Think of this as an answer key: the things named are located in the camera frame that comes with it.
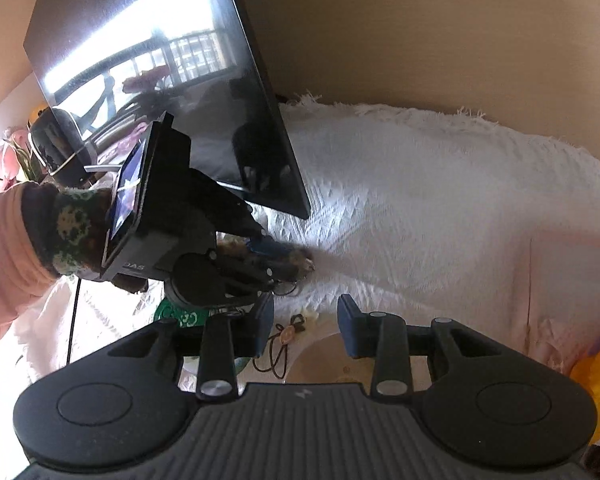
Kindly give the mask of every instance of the brown cord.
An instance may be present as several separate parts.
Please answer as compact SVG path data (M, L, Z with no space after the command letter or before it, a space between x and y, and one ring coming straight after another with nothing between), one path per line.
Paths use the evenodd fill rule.
M291 316L291 321L289 322L289 325L292 326L294 328L294 332L297 334L299 332L304 332L305 328L304 328L304 316L302 314L295 314L294 316ZM270 335L269 338L267 339L267 343L269 344L269 368L265 368L265 369L260 369L258 368L258 365L256 364L256 359L253 358L251 360L251 362L253 363L253 367L263 373L266 374L268 372L273 372L273 374L275 375L275 377L279 380L282 380L285 378L286 375L286 366L288 364L288 356L289 356L289 345L282 345L280 347L280 351L278 352L277 357L274 359L273 358L273 343L276 339L280 338L280 334L282 334L282 331L285 329L284 326L282 326L280 323L276 323L276 330L278 331L277 333L275 333L274 335ZM285 360L284 360L284 367L282 368L282 373L279 374L278 371L276 370L276 367L278 366L278 363L280 362L280 358L282 357L282 354L285 354Z

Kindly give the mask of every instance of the display screen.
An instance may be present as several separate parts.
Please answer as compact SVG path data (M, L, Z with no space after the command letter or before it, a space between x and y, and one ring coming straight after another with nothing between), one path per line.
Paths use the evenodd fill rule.
M245 19L239 0L37 0L24 47L47 101L98 154L168 112L191 139L190 167L307 218Z
M118 179L116 198L113 209L113 225L110 230L111 240L120 230L125 220L131 215L136 206L138 185L140 184L140 169L144 143L135 150L125 163Z

